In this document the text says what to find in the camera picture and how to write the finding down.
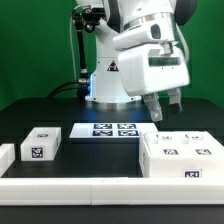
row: black table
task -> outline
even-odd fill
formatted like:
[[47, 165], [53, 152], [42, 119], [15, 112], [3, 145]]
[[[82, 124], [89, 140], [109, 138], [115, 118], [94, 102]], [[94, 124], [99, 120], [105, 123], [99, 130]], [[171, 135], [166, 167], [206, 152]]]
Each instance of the black table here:
[[[156, 123], [159, 131], [208, 131], [224, 145], [224, 110], [206, 100], [184, 99], [183, 112], [172, 116], [167, 100], [160, 102], [164, 120]], [[16, 161], [3, 178], [141, 176], [138, 139], [71, 140], [69, 135], [76, 122], [148, 123], [151, 119], [145, 106], [105, 111], [87, 108], [75, 99], [16, 101], [0, 112], [0, 144], [16, 146]], [[34, 127], [62, 128], [62, 143], [54, 162], [20, 161], [20, 144]], [[1, 223], [18, 224], [223, 223], [224, 206], [2, 206], [0, 217]]]

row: white border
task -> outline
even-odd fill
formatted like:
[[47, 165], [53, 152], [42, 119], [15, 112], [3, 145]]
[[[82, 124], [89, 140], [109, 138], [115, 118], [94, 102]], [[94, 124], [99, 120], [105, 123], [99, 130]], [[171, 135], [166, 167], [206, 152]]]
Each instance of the white border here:
[[3, 178], [0, 205], [224, 204], [224, 180]]

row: green background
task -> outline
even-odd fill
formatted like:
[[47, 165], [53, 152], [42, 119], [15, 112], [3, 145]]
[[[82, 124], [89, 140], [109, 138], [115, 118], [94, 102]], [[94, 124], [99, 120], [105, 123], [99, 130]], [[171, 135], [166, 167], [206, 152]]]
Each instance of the green background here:
[[[17, 99], [46, 97], [74, 79], [69, 21], [75, 5], [71, 0], [0, 0], [0, 109]], [[196, 13], [182, 28], [191, 51], [191, 85], [183, 88], [183, 97], [208, 99], [222, 108], [223, 12], [223, 0], [199, 0]], [[95, 68], [94, 43], [94, 34], [85, 34], [89, 71]]]

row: white block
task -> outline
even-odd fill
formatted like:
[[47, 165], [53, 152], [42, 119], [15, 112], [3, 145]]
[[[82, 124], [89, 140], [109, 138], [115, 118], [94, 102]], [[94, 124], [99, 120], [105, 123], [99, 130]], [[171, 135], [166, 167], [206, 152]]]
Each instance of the white block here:
[[14, 144], [3, 144], [0, 147], [0, 177], [7, 171], [15, 160]]
[[140, 135], [139, 163], [144, 177], [224, 175], [224, 147], [208, 132]]
[[60, 143], [61, 128], [34, 128], [21, 144], [21, 160], [54, 160]]

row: white box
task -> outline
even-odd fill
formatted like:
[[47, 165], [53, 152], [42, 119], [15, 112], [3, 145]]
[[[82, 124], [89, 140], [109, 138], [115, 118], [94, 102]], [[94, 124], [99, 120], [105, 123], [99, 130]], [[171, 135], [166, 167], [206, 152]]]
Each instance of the white box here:
[[144, 177], [224, 176], [224, 147], [208, 132], [140, 135], [139, 163]]
[[61, 128], [34, 128], [20, 146], [21, 160], [54, 160], [60, 143]]
[[0, 146], [0, 177], [15, 161], [14, 144], [3, 144]]

